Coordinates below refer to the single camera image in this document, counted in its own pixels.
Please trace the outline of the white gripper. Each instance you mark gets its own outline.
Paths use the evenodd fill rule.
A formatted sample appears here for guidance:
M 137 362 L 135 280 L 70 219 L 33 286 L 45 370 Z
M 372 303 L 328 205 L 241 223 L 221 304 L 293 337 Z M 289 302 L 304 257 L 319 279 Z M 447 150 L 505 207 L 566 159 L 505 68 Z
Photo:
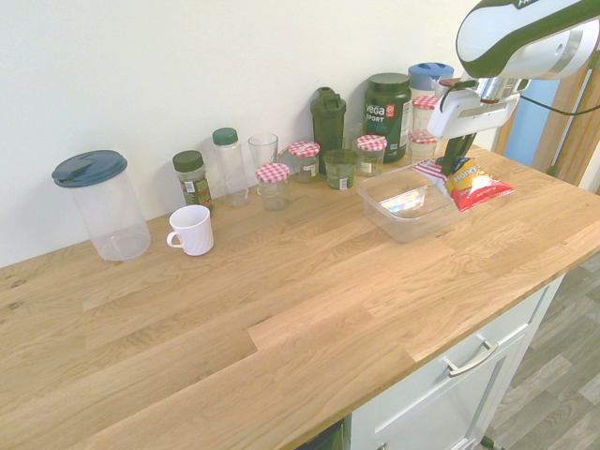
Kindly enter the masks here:
M 518 105 L 518 94 L 496 103 L 484 103 L 472 90 L 458 90 L 443 97 L 428 121 L 427 132 L 449 140 L 442 157 L 442 171 L 452 172 L 458 157 L 464 157 L 481 131 L 499 128 Z

